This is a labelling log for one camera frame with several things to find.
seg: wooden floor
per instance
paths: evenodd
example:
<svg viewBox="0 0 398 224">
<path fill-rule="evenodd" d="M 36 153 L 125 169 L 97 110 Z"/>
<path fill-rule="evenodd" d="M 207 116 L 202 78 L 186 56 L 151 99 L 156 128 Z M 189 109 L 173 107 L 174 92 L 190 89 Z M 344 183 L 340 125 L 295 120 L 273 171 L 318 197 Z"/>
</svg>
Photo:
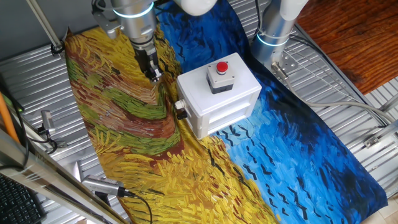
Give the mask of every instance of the wooden floor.
<svg viewBox="0 0 398 224">
<path fill-rule="evenodd" d="M 309 0 L 298 23 L 363 94 L 398 76 L 398 0 Z"/>
<path fill-rule="evenodd" d="M 361 224 L 398 224 L 398 196 L 388 200 L 388 206 L 367 218 Z"/>
</svg>

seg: white box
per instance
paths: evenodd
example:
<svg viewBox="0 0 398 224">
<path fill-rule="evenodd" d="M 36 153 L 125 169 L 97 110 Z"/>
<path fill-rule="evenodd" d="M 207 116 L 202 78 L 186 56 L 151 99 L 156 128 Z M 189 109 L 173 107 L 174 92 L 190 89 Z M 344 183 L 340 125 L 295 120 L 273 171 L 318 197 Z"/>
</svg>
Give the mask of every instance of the white box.
<svg viewBox="0 0 398 224">
<path fill-rule="evenodd" d="M 209 65 L 228 62 L 235 79 L 232 90 L 212 94 L 206 80 Z M 243 62 L 233 53 L 215 62 L 184 73 L 177 78 L 177 90 L 187 121 L 198 139 L 204 138 L 237 121 L 248 118 L 261 91 L 261 85 Z"/>
</svg>

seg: emergency stop button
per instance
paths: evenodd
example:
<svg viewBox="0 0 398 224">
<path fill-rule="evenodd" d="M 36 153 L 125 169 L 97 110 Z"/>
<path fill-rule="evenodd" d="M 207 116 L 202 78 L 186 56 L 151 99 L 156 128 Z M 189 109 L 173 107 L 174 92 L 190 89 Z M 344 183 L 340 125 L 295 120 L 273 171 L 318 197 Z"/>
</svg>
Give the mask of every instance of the emergency stop button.
<svg viewBox="0 0 398 224">
<path fill-rule="evenodd" d="M 220 75 L 224 75 L 228 69 L 228 64 L 226 62 L 218 62 L 217 63 L 217 73 Z"/>
</svg>

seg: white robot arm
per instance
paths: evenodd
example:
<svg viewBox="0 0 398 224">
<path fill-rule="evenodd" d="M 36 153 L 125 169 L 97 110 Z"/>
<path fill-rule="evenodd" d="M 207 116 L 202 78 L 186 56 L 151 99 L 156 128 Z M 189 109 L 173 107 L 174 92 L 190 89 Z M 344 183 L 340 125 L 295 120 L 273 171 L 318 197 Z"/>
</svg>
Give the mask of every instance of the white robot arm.
<svg viewBox="0 0 398 224">
<path fill-rule="evenodd" d="M 175 0 L 188 14 L 200 16 L 208 12 L 216 0 Z M 116 38 L 116 29 L 120 28 L 129 37 L 136 53 L 141 71 L 156 83 L 162 76 L 154 42 L 156 18 L 152 0 L 111 0 L 112 7 L 105 7 L 104 0 L 95 0 L 93 16 L 109 38 Z M 112 23 L 103 15 L 104 10 L 113 10 L 118 24 Z"/>
<path fill-rule="evenodd" d="M 289 35 L 308 0 L 272 0 L 262 13 L 259 33 L 254 37 L 251 52 L 271 71 L 279 63 Z"/>
</svg>

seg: yellow fabric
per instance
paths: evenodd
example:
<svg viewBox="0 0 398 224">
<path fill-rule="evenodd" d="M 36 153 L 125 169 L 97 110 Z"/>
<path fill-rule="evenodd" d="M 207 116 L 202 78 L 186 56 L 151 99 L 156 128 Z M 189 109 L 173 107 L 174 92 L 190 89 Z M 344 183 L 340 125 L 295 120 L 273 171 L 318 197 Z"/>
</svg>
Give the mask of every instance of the yellow fabric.
<svg viewBox="0 0 398 224">
<path fill-rule="evenodd" d="M 160 68 L 168 71 L 156 86 L 139 70 L 126 36 L 111 40 L 96 28 L 66 40 L 73 93 L 106 176 L 146 199 L 154 222 L 277 223 L 224 142 L 198 141 L 175 118 L 181 68 L 159 27 L 155 34 Z M 131 220 L 148 223 L 144 203 L 120 202 Z"/>
</svg>

